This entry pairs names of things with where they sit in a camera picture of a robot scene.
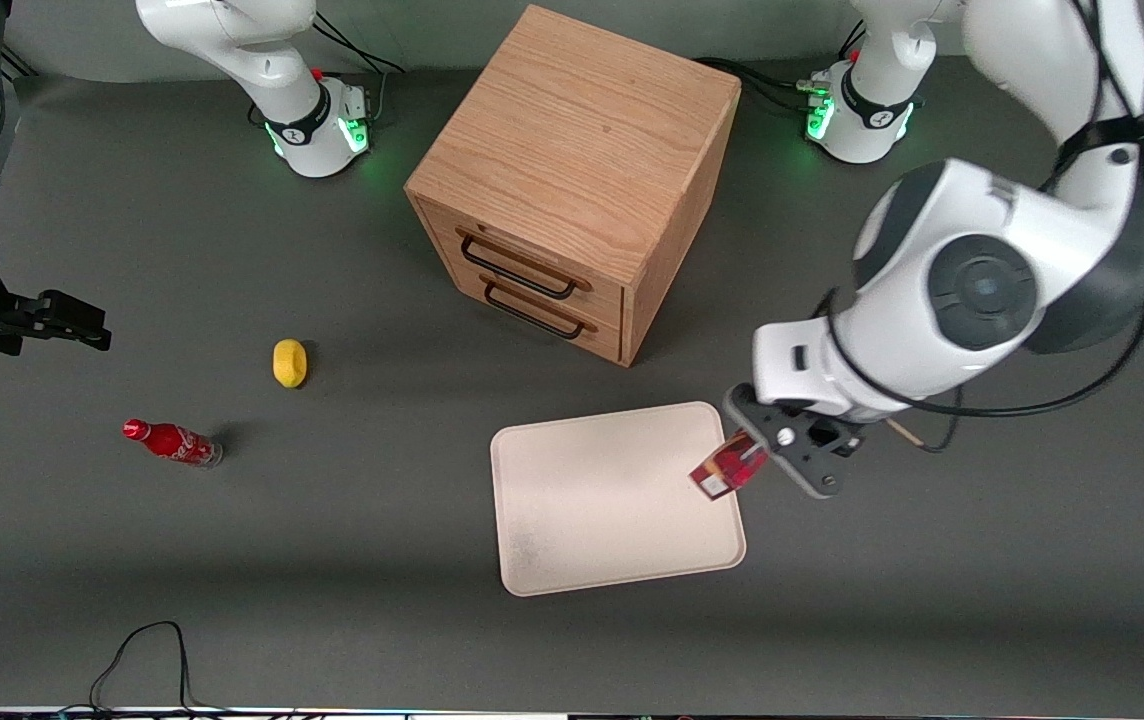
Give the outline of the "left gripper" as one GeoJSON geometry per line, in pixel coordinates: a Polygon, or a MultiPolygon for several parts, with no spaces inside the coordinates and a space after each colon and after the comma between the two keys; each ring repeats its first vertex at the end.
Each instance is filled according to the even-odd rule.
{"type": "Polygon", "coordinates": [[[737,383],[726,391],[726,414],[813,498],[841,491],[840,461],[863,443],[856,424],[874,424],[907,408],[857,378],[834,350],[823,319],[755,329],[752,386],[737,383]],[[786,405],[819,416],[791,416],[786,405]]]}

